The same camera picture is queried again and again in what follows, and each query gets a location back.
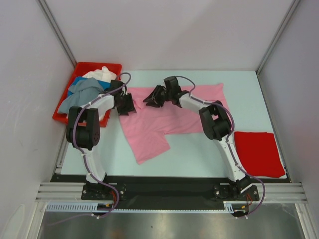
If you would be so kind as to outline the pink t shirt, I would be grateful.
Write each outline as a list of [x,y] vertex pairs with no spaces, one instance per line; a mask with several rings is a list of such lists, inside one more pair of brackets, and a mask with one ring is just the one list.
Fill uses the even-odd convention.
[[130,87],[135,113],[120,116],[124,136],[137,164],[155,158],[168,150],[168,134],[203,133],[200,117],[188,109],[181,109],[171,102],[162,108],[146,106],[143,100],[151,93],[150,87]]

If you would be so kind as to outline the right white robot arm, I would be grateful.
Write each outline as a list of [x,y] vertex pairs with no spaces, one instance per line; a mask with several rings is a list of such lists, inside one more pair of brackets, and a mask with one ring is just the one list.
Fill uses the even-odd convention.
[[161,108],[165,102],[171,102],[182,109],[197,113],[204,134],[215,143],[228,170],[229,186],[226,192],[223,192],[219,186],[215,186],[215,196],[218,199],[230,197],[236,200],[243,199],[252,187],[252,176],[245,171],[236,151],[233,116],[221,101],[212,102],[196,97],[192,93],[196,88],[195,83],[191,90],[182,90],[178,81],[179,77],[165,78],[164,85],[156,85],[143,102],[154,108]]

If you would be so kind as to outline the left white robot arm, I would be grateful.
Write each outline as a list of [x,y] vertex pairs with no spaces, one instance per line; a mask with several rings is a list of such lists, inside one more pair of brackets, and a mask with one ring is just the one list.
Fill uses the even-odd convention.
[[66,139],[83,158],[87,171],[81,199],[102,200],[115,194],[115,189],[106,182],[107,173],[102,167],[100,155],[94,147],[100,141],[99,112],[116,109],[118,115],[135,113],[132,94],[127,92],[127,84],[112,80],[110,86],[83,106],[69,109]]

